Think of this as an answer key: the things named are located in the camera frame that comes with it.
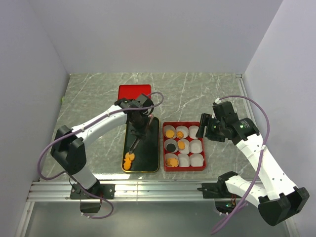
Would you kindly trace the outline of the metal tongs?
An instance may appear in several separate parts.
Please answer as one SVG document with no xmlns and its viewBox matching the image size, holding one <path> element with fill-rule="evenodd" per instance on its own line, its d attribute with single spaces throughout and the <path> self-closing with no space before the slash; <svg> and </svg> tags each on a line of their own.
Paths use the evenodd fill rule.
<svg viewBox="0 0 316 237">
<path fill-rule="evenodd" d="M 137 129 L 131 130 L 131 134 L 133 136 L 135 136 L 136 138 L 129 148 L 129 151 L 128 151 L 129 154 L 134 153 L 134 151 L 137 148 L 137 146 L 139 145 L 140 141 L 144 140 L 146 138 L 147 132 L 150 129 L 150 126 L 151 126 L 153 119 L 154 119 L 154 115 L 149 115 L 145 127 L 138 129 L 138 130 Z"/>
</svg>

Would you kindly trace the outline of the red box lid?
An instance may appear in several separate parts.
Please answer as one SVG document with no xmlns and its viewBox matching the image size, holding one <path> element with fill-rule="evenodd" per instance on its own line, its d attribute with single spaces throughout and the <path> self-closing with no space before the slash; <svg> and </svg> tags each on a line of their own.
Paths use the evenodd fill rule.
<svg viewBox="0 0 316 237">
<path fill-rule="evenodd" d="M 150 84 L 122 84 L 118 88 L 118 100 L 122 98 L 136 99 L 139 95 L 150 94 Z"/>
</svg>

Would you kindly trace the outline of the black gold-rimmed tray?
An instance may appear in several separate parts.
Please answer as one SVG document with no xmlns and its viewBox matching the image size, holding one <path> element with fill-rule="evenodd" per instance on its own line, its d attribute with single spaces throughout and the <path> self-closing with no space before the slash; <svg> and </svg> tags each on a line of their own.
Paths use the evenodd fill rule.
<svg viewBox="0 0 316 237">
<path fill-rule="evenodd" d="M 131 126 L 126 126 L 123 155 L 121 167 L 123 170 L 123 162 L 125 154 L 128 153 L 130 146 L 135 140 L 135 136 L 131 134 Z M 153 173 L 159 170 L 159 119 L 154 117 L 150 129 L 147 132 L 146 138 L 141 140 L 134 151 L 135 160 L 132 161 L 132 166 L 129 171 L 123 170 L 127 173 L 141 172 Z"/>
</svg>

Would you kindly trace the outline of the round dotted orange cookie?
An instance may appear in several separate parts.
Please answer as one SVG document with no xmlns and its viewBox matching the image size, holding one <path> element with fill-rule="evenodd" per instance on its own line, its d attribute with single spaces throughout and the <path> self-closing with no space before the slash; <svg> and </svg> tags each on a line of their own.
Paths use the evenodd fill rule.
<svg viewBox="0 0 316 237">
<path fill-rule="evenodd" d="M 165 136 L 168 138 L 168 139 L 173 139 L 174 136 L 175 136 L 175 133 L 173 130 L 166 130 L 165 131 Z"/>
</svg>

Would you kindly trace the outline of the orange flower cookie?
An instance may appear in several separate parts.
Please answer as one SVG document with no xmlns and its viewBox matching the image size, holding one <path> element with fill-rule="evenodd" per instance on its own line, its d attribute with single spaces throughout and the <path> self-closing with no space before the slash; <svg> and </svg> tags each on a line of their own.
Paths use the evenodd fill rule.
<svg viewBox="0 0 316 237">
<path fill-rule="evenodd" d="M 178 141 L 177 145 L 180 150 L 184 150 L 187 147 L 187 144 L 184 141 Z"/>
</svg>

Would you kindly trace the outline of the round dotted biscuit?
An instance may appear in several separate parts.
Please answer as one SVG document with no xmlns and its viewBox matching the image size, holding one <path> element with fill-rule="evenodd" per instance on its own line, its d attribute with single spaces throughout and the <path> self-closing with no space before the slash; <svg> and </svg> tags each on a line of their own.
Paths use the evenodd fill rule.
<svg viewBox="0 0 316 237">
<path fill-rule="evenodd" d="M 135 154 L 134 153 L 126 153 L 125 154 L 125 159 L 129 161 L 134 161 L 135 160 Z"/>
</svg>

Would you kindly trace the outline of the red cookie box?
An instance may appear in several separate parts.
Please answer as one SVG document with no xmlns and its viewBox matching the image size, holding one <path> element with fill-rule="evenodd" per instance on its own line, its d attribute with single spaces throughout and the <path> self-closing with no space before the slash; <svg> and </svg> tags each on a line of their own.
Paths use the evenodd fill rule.
<svg viewBox="0 0 316 237">
<path fill-rule="evenodd" d="M 196 137 L 199 125 L 198 121 L 162 124 L 164 171 L 193 172 L 206 168 L 203 140 Z"/>
</svg>

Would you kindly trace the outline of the black sandwich cookie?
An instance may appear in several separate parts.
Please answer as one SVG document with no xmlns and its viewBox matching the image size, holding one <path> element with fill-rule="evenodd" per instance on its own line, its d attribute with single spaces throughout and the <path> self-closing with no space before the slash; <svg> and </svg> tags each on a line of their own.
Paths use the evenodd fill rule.
<svg viewBox="0 0 316 237">
<path fill-rule="evenodd" d="M 166 145 L 166 150 L 168 152 L 170 152 L 170 153 L 174 153 L 174 152 L 177 151 L 177 148 L 176 148 L 176 146 L 174 144 L 169 143 L 169 144 Z"/>
</svg>

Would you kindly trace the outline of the orange fish cookie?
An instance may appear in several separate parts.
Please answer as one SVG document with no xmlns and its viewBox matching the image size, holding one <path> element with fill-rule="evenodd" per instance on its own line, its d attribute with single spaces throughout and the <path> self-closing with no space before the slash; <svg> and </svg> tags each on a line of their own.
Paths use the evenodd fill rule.
<svg viewBox="0 0 316 237">
<path fill-rule="evenodd" d="M 129 171 L 131 169 L 131 166 L 132 166 L 132 161 L 130 161 L 129 159 L 124 159 L 123 170 Z"/>
</svg>

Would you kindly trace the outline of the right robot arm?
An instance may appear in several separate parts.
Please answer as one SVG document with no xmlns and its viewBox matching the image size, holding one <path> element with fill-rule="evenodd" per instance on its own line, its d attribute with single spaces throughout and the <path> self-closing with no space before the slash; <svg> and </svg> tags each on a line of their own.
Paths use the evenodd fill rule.
<svg viewBox="0 0 316 237">
<path fill-rule="evenodd" d="M 203 113 L 197 138 L 225 142 L 230 140 L 250 162 L 255 178 L 263 187 L 248 182 L 230 171 L 218 177 L 217 191 L 222 197 L 236 194 L 253 204 L 270 226 L 298 214 L 310 197 L 306 188 L 299 188 L 281 169 L 250 118 L 240 119 L 229 101 L 213 105 L 212 115 Z"/>
</svg>

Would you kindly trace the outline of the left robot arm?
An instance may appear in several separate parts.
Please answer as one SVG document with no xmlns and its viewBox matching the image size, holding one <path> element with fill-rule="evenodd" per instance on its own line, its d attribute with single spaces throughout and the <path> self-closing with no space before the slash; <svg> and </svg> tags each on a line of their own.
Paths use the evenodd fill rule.
<svg viewBox="0 0 316 237">
<path fill-rule="evenodd" d="M 141 94 L 136 99 L 122 98 L 109 109 L 91 120 L 68 128 L 60 127 L 54 139 L 50 154 L 63 167 L 68 175 L 81 185 L 87 198 L 101 196 L 99 180 L 86 166 L 85 148 L 99 137 L 123 124 L 132 126 L 135 140 L 128 150 L 132 154 L 140 141 L 146 137 L 153 120 L 154 103 L 148 95 Z"/>
</svg>

